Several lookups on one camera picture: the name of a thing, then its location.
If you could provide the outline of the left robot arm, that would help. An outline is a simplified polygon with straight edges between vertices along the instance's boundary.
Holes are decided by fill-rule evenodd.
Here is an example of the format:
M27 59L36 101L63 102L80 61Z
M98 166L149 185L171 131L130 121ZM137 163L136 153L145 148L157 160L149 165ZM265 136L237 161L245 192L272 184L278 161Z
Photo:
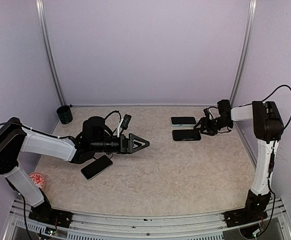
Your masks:
M72 164L83 164L96 153L133 154L150 146L150 142L121 130L128 128L131 116L126 114L116 128L116 133L106 125L105 118L92 116L82 124L76 136L56 136L23 125L19 118L12 117L0 123L0 175L26 199L35 213L49 223L56 217L55 210L48 206L45 195L18 162L20 153L34 153L64 160Z

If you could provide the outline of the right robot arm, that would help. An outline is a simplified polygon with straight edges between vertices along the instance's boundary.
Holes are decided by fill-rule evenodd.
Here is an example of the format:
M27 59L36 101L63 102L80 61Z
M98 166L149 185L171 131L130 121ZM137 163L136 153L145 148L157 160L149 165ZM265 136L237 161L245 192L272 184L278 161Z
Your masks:
M256 196L264 196L270 192L272 172L279 146L279 141L284 131L284 124L273 101L253 101L244 106L231 107L228 99L217 103L219 117L212 117L210 110L203 110L202 117L194 129L201 134L215 136L222 128L231 130L234 122L253 121L253 132L257 139L258 155L254 180L251 192Z

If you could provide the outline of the dark green mug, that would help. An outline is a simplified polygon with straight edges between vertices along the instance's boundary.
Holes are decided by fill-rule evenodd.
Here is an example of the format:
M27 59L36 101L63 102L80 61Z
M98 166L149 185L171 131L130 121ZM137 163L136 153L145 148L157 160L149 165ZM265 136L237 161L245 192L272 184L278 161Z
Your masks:
M57 116L63 125L69 124L73 121L71 107L69 105L60 106L56 110Z

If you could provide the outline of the red patterned round coaster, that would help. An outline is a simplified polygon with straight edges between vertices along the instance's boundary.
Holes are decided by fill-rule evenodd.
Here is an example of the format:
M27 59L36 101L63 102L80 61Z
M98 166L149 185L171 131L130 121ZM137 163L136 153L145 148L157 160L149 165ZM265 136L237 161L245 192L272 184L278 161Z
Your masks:
M46 185L46 180L42 173L32 172L28 176L38 188L40 188L41 190L44 190L45 185Z

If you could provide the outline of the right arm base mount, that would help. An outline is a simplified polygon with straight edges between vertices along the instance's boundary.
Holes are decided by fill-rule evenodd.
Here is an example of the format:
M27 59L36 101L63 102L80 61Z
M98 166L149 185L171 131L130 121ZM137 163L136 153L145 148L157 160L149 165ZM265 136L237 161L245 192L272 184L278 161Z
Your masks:
M273 217L276 194L269 191L265 195L255 194L250 189L247 194L245 206L243 208L228 210L223 213L226 226L228 228L245 225L266 219L268 217L266 208L273 196L270 219Z

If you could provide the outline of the front aluminium rail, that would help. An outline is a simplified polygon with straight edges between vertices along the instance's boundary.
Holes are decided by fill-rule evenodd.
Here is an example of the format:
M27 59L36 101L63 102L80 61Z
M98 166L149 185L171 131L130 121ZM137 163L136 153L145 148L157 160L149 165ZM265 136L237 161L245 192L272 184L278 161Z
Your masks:
M171 216L126 216L73 211L68 227L24 219L31 207L14 200L2 240L242 240L254 223L228 227L223 212Z

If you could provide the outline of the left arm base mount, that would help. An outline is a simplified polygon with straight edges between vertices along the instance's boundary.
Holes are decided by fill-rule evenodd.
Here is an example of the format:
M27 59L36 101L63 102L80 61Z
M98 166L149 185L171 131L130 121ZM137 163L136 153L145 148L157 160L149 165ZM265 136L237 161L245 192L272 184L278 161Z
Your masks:
M32 206L28 217L40 223L68 229L72 222L73 213L52 208L50 201L44 195L43 203L36 207Z

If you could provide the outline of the right aluminium frame post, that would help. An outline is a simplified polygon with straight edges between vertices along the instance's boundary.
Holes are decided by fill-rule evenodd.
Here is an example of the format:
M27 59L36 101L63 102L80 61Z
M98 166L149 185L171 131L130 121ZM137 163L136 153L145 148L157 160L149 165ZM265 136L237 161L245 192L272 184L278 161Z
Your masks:
M229 102L231 106L234 106L236 97L239 92L239 87L241 84L241 80L242 80L242 76L243 76L243 72L244 72L244 68L246 64L246 59L249 52L250 40L253 33L257 2L258 2L257 0L249 1L249 8L248 8L248 15L247 15L247 21L246 21L246 26L245 26L245 33L244 33L244 38L243 38L243 45L242 45L242 49L241 49L241 53L239 57L234 84L233 84L232 91L230 94Z

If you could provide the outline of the aluminium frame post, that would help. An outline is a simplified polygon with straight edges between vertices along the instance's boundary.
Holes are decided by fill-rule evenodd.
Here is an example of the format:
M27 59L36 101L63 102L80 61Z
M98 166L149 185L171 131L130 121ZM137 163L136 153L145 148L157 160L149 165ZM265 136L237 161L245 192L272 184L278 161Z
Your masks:
M230 94L229 102L231 106L234 106L236 97L239 92L239 87L241 84L241 80L242 80L242 76L243 76L243 72L244 72L244 68L246 64L246 59L249 52L250 40L253 33L257 2L258 2L257 0L249 1L249 8L248 8L248 15L247 15L247 21L246 21L246 26L245 26L245 33L244 33L244 38L243 38L243 45L242 45L242 49L241 49L241 53L239 57L234 84L233 84L232 91Z
M51 72L52 76L52 82L56 91L56 95L59 101L59 104L61 106L66 105L66 99L64 97L64 93L61 87L61 83L58 77L57 73L57 68L53 56L53 51L50 43L50 38L49 38L49 30L48 30L48 25L47 25L47 20L45 16L45 6L44 6L44 1L43 0L36 0L35 1L36 5L36 11L37 11L37 16L39 20L39 25L41 29L41 34L42 34L42 39L43 39L43 44L44 44L44 49L45 49L45 54L47 57L47 62L49 65L49 69Z

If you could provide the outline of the left aluminium frame post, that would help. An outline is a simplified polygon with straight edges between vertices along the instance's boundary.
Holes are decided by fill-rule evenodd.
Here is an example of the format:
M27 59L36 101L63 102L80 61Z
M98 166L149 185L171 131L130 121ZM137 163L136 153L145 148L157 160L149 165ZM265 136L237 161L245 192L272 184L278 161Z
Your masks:
M51 72L52 76L52 82L56 91L56 95L59 101L59 104L61 106L66 105L66 99L64 97L64 93L61 87L61 83L58 77L57 73L57 68L53 56L53 51L50 43L50 38L49 38L49 30L48 30L48 25L47 25L47 20L45 16L45 6L44 6L44 1L43 0L36 0L35 1L36 5L36 11L37 11L37 16L39 20L39 25L41 29L41 34L42 34L42 39L43 39L43 44L44 44L44 49L45 49L45 54L47 57L47 62L49 65L49 69Z

